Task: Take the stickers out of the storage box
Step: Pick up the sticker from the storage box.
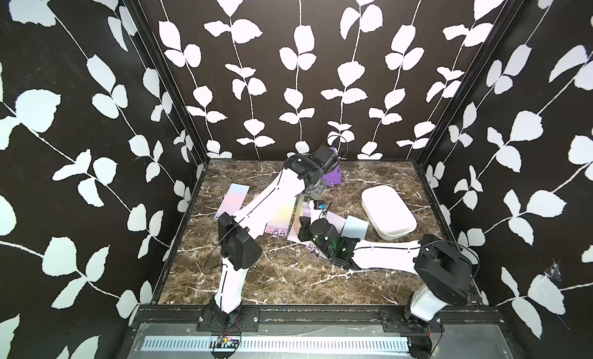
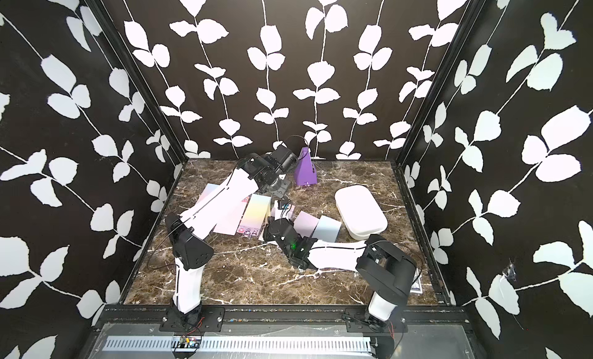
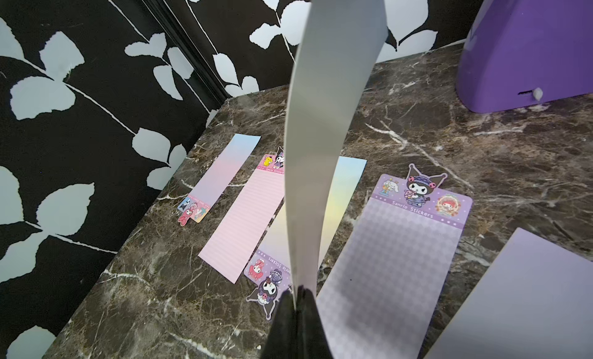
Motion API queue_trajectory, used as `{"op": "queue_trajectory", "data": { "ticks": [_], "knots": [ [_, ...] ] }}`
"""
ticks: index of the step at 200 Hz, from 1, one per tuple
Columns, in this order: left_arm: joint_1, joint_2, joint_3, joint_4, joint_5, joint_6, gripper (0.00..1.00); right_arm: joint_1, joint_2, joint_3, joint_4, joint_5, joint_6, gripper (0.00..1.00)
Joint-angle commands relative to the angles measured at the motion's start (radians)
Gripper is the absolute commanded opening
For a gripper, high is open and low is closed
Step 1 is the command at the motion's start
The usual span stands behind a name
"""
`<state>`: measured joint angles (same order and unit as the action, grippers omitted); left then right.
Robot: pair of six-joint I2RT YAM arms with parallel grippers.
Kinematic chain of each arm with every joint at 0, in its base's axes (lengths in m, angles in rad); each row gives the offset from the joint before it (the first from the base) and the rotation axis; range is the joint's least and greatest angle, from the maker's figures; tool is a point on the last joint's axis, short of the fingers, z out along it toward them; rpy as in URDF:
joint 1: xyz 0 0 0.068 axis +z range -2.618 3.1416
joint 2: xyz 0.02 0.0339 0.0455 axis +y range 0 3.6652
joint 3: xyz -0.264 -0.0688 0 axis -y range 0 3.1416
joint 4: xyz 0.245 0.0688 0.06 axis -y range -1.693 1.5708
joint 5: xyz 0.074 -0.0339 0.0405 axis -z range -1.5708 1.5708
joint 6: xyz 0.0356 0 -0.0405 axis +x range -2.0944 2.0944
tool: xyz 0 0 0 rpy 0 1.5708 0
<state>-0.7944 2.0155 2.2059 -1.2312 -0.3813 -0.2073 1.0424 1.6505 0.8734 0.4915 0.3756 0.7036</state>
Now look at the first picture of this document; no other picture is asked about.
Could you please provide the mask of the purple sticker sheet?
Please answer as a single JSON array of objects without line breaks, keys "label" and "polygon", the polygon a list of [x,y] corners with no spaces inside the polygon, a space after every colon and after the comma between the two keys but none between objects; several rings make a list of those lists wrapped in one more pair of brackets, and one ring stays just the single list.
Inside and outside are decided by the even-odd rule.
[{"label": "purple sticker sheet", "polygon": [[289,198],[278,213],[266,224],[265,233],[280,238],[288,236],[297,198]]}]

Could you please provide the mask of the plain lilac sticker sheet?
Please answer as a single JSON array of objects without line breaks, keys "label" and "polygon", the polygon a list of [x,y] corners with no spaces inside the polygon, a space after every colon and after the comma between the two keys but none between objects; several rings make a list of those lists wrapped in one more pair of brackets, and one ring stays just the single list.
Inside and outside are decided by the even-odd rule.
[{"label": "plain lilac sticker sheet", "polygon": [[[333,224],[336,227],[339,234],[341,235],[341,231],[344,227],[345,219],[340,217],[339,215],[333,214],[333,212],[327,212],[327,214],[324,218],[326,218],[326,220],[329,221],[329,223]],[[337,248],[329,248],[329,247],[318,248],[317,247],[317,249],[320,251],[320,253],[324,254],[329,259],[332,258],[338,251],[338,247]]]}]

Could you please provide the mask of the cream pink sticker sheet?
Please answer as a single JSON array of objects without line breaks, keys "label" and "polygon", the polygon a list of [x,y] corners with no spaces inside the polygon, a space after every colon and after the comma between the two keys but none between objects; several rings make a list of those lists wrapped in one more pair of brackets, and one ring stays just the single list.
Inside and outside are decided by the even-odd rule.
[{"label": "cream pink sticker sheet", "polygon": [[293,233],[298,236],[301,230],[301,217],[304,215],[304,195],[300,195],[296,201],[295,217],[293,220]]}]

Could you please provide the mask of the white plastic storage box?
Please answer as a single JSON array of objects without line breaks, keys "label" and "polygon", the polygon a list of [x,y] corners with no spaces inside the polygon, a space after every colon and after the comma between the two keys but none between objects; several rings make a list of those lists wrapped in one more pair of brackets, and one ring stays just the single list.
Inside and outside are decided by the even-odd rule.
[{"label": "white plastic storage box", "polygon": [[394,241],[417,228],[417,221],[398,192],[391,186],[375,186],[361,194],[367,217],[380,238]]}]

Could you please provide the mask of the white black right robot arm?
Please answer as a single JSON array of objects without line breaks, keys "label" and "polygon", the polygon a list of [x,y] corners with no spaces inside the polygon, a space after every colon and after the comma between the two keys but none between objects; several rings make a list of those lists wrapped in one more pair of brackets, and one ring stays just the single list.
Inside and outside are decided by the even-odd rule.
[{"label": "white black right robot arm", "polygon": [[331,264],[344,270],[389,269],[417,275],[423,282],[412,294],[406,317],[431,321],[446,306],[464,306],[473,263],[453,243],[426,234],[408,243],[372,243],[341,235],[326,219],[299,218],[298,240],[311,242]]}]

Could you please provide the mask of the white rainbow sticker sheet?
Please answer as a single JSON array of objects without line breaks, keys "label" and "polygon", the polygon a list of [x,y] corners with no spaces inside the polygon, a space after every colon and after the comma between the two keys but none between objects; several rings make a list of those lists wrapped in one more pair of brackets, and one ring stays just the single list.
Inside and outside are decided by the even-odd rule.
[{"label": "white rainbow sticker sheet", "polygon": [[341,231],[343,237],[365,240],[369,223],[352,215],[346,218],[344,227]]}]

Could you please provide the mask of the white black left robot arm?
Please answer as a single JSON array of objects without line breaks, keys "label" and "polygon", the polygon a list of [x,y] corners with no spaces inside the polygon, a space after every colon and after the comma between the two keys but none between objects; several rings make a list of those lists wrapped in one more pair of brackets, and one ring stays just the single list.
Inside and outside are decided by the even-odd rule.
[{"label": "white black left robot arm", "polygon": [[262,254],[257,238],[264,234],[267,223],[299,195],[317,198],[326,188],[323,177],[338,162],[332,148],[320,147],[307,155],[296,154],[287,159],[276,178],[247,206],[218,218],[222,256],[219,289],[213,297],[214,311],[225,318],[237,314],[242,304],[242,290],[249,268]]}]

